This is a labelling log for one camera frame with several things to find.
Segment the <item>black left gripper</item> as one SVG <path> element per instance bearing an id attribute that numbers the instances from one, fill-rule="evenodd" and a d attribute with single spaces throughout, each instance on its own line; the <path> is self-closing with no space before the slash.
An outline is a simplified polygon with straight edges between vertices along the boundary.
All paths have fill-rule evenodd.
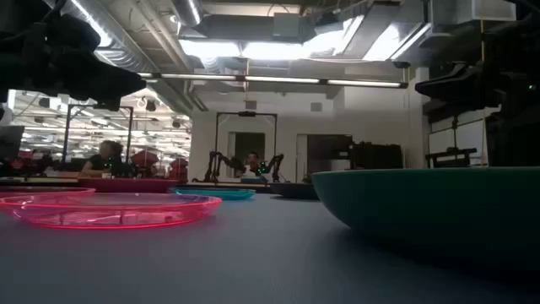
<path id="1" fill-rule="evenodd" d="M 121 98 L 146 87 L 137 73 L 100 61 L 100 37 L 81 19 L 47 21 L 0 15 L 0 102 L 8 90 L 37 90 L 96 100 L 94 109 L 119 111 Z"/>

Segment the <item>opaque pink plastic plate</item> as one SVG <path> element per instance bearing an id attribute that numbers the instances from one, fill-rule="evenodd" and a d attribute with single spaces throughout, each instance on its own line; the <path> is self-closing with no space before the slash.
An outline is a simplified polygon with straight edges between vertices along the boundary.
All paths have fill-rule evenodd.
<path id="1" fill-rule="evenodd" d="M 166 193 L 179 185 L 176 180 L 133 178 L 79 178 L 81 187 L 93 188 L 97 193 Z"/>

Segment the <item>clear pink plastic plate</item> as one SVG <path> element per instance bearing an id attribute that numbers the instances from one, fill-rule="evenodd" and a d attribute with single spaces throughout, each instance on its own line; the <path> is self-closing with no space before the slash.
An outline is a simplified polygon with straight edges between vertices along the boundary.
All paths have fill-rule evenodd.
<path id="1" fill-rule="evenodd" d="M 31 217 L 55 212 L 43 205 L 77 205 L 95 193 L 86 187 L 0 187 L 0 212 Z"/>
<path id="2" fill-rule="evenodd" d="M 0 199 L 17 220 L 49 228 L 117 230 L 181 225 L 209 217 L 221 198 L 175 193 L 60 193 Z"/>

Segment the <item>clear blue plastic plate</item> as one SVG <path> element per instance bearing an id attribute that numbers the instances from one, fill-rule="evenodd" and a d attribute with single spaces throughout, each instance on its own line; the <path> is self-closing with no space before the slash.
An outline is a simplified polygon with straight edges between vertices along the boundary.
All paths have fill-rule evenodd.
<path id="1" fill-rule="evenodd" d="M 171 187 L 169 193 L 189 194 L 221 198 L 222 200 L 247 200 L 254 196 L 255 190 L 240 188 L 184 188 Z"/>

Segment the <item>small dark bowl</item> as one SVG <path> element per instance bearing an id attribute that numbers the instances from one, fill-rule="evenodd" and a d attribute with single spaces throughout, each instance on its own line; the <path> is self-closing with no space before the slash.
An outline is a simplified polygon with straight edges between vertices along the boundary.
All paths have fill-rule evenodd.
<path id="1" fill-rule="evenodd" d="M 284 198 L 318 200 L 314 187 L 309 183 L 271 182 L 268 186 Z"/>

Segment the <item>red background object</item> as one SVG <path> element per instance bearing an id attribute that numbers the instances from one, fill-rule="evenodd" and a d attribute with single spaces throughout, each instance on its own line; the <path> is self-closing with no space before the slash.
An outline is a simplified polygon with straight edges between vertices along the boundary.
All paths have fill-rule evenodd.
<path id="1" fill-rule="evenodd" d="M 159 163 L 159 157 L 153 152 L 141 150 L 132 155 L 130 161 L 136 177 L 150 178 L 157 172 L 155 165 Z"/>
<path id="2" fill-rule="evenodd" d="M 182 158 L 177 158 L 170 163 L 168 178 L 176 180 L 179 183 L 188 182 L 188 161 Z"/>

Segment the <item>dark computer monitor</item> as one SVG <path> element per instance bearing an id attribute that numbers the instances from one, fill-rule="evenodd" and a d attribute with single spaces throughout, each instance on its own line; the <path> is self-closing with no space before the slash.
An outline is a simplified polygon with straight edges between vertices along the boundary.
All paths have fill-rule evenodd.
<path id="1" fill-rule="evenodd" d="M 11 160 L 19 154 L 24 126 L 0 127 L 0 160 Z"/>

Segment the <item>black equipment cabinet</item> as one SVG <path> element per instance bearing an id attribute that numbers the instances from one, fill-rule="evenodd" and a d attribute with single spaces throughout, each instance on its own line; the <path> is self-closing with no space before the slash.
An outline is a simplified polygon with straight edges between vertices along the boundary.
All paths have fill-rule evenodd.
<path id="1" fill-rule="evenodd" d="M 402 148 L 397 144 L 372 144 L 371 142 L 351 143 L 332 153 L 339 159 L 347 160 L 350 170 L 402 169 Z"/>

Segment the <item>large green plastic plate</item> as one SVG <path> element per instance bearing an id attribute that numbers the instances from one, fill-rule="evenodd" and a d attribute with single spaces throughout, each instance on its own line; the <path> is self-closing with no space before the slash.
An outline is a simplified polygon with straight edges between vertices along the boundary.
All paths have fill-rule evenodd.
<path id="1" fill-rule="evenodd" d="M 540 168 L 327 171 L 328 211 L 362 236 L 435 257 L 540 268 Z"/>

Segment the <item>long ceiling light strip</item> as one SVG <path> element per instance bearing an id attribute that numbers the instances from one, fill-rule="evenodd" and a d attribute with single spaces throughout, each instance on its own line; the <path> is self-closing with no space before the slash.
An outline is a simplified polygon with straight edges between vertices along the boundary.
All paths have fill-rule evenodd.
<path id="1" fill-rule="evenodd" d="M 383 89 L 406 89 L 408 83 L 375 81 L 375 80 L 355 80 L 355 79 L 313 79 L 278 76 L 258 76 L 239 74 L 200 74 L 200 73 L 138 73 L 143 79 L 181 79 L 181 80 L 204 80 L 204 81 L 226 81 L 226 82 L 260 82 L 275 84 L 316 84 L 327 86 L 347 86 L 347 87 L 367 87 Z"/>

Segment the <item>grey ceiling box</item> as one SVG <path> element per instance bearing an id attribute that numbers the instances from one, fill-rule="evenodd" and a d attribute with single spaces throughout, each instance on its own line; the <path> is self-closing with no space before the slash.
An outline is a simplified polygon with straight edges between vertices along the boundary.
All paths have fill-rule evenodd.
<path id="1" fill-rule="evenodd" d="M 301 21 L 302 18 L 298 14 L 275 13 L 273 15 L 273 39 L 300 43 Z"/>

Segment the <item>silver ribbed air duct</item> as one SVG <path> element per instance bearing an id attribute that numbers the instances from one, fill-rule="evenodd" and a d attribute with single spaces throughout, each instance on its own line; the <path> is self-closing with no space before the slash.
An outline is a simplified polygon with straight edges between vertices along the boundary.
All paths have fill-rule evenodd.
<path id="1" fill-rule="evenodd" d="M 87 22 L 98 33 L 100 44 L 94 54 L 101 61 L 132 72 L 150 70 L 134 41 L 99 0 L 67 0 L 61 12 Z"/>

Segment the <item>white wall board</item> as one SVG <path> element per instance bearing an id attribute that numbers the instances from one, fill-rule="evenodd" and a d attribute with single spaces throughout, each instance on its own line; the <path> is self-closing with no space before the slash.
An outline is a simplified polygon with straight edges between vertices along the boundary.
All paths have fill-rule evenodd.
<path id="1" fill-rule="evenodd" d="M 483 122 L 481 120 L 458 123 L 452 128 L 452 120 L 437 122 L 432 125 L 429 134 L 429 153 L 446 152 L 449 148 L 475 149 L 470 154 L 470 164 L 479 166 L 483 161 L 488 163 L 487 148 L 483 142 Z"/>

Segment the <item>black gantry frame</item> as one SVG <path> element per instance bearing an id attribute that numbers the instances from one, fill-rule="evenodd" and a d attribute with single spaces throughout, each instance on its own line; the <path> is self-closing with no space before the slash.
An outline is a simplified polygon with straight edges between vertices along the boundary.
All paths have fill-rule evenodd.
<path id="1" fill-rule="evenodd" d="M 222 115 L 226 116 L 238 116 L 238 117 L 256 117 L 256 116 L 265 116 L 272 117 L 274 119 L 273 124 L 273 158 L 264 166 L 261 165 L 262 173 L 267 174 L 272 171 L 273 182 L 279 182 L 279 169 L 283 161 L 284 156 L 277 153 L 277 135 L 278 135 L 278 115 L 275 113 L 258 113 L 255 111 L 218 111 L 216 113 L 216 122 L 215 122 L 215 137 L 214 137 L 214 151 L 218 151 L 219 144 L 219 125 L 221 123 L 220 117 Z"/>
<path id="2" fill-rule="evenodd" d="M 71 111 L 73 108 L 85 109 L 88 107 L 92 107 L 94 109 L 101 109 L 101 110 L 105 109 L 104 106 L 100 106 L 97 104 L 95 105 L 68 104 L 67 105 L 67 116 L 66 116 L 66 122 L 65 122 L 65 128 L 64 128 L 61 164 L 66 163 L 67 155 L 68 155 L 68 136 L 69 136 L 70 125 L 71 125 L 71 121 L 73 117 Z M 129 156 L 131 152 L 132 123 L 133 123 L 133 118 L 134 118 L 134 107 L 133 106 L 120 106 L 119 109 L 126 109 L 129 111 L 128 130 L 127 130 L 127 147 L 126 147 L 126 157 L 125 157 L 125 162 L 127 163 L 129 161 Z"/>

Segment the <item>black table frame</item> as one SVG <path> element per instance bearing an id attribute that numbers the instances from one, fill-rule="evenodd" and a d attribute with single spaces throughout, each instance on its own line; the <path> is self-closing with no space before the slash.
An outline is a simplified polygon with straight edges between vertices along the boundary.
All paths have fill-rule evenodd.
<path id="1" fill-rule="evenodd" d="M 240 188 L 251 189 L 257 193 L 274 193 L 268 184 L 240 183 L 240 182 L 188 182 L 179 183 L 176 187 L 183 188 Z M 28 187 L 81 187 L 78 178 L 54 177 L 0 177 L 0 186 L 28 186 Z"/>

